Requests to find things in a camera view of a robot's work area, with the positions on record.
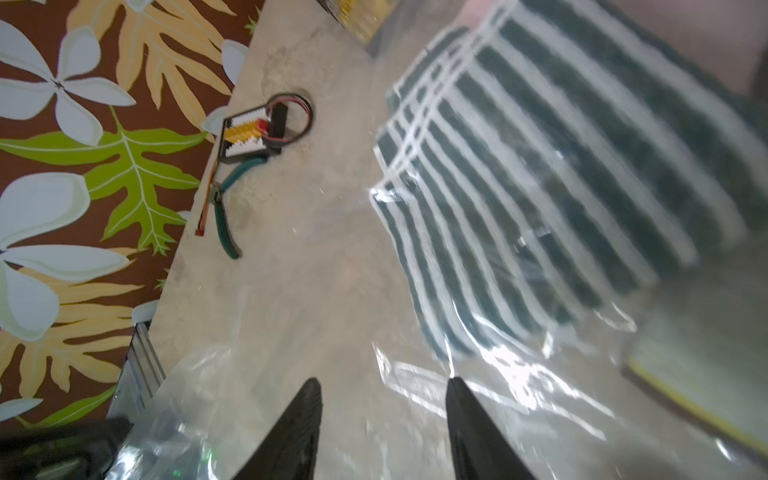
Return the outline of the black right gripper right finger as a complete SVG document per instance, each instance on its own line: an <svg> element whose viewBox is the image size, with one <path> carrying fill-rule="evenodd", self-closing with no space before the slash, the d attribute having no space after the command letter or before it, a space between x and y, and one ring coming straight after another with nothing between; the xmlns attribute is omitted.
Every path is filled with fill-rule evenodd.
<svg viewBox="0 0 768 480"><path fill-rule="evenodd" d="M448 381L445 403L456 479L535 479L462 378Z"/></svg>

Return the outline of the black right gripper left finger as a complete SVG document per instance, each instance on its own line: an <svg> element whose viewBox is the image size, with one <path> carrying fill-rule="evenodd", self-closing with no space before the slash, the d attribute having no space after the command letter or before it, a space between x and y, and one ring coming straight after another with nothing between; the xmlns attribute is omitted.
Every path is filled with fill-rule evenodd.
<svg viewBox="0 0 768 480"><path fill-rule="evenodd" d="M316 378L304 382L235 480L312 480L317 462L323 401Z"/></svg>

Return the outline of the green white striped towel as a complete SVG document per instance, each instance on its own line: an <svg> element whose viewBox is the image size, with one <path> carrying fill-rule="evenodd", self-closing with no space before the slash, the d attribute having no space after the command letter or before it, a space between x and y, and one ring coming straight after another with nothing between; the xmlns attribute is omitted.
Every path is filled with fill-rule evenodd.
<svg viewBox="0 0 768 480"><path fill-rule="evenodd" d="M767 227L767 109L605 1L498 1L392 87L370 192L441 359L564 325Z"/></svg>

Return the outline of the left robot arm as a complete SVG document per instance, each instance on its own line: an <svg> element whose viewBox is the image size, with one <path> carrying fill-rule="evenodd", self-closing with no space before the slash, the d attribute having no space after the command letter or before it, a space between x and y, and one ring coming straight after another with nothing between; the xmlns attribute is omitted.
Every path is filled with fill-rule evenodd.
<svg viewBox="0 0 768 480"><path fill-rule="evenodd" d="M103 479L132 423L125 417L1 436L3 479Z"/></svg>

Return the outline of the pink towel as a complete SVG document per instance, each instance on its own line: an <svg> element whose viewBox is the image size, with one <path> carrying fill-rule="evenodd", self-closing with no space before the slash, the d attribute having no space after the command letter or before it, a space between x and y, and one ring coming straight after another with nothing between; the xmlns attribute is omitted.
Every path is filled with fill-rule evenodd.
<svg viewBox="0 0 768 480"><path fill-rule="evenodd" d="M611 5L732 90L767 100L765 1L615 0Z"/></svg>

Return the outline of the clear plastic vacuum bag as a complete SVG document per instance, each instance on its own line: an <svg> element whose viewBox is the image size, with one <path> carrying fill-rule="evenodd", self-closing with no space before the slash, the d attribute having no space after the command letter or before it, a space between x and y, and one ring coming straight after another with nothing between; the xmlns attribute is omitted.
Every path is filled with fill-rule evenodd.
<svg viewBox="0 0 768 480"><path fill-rule="evenodd" d="M112 479L234 479L308 384L282 462L451 479L461 378L503 479L767 475L767 105L609 1L497 1L387 92L348 74L301 152L223 185L244 256L180 255L201 340Z"/></svg>

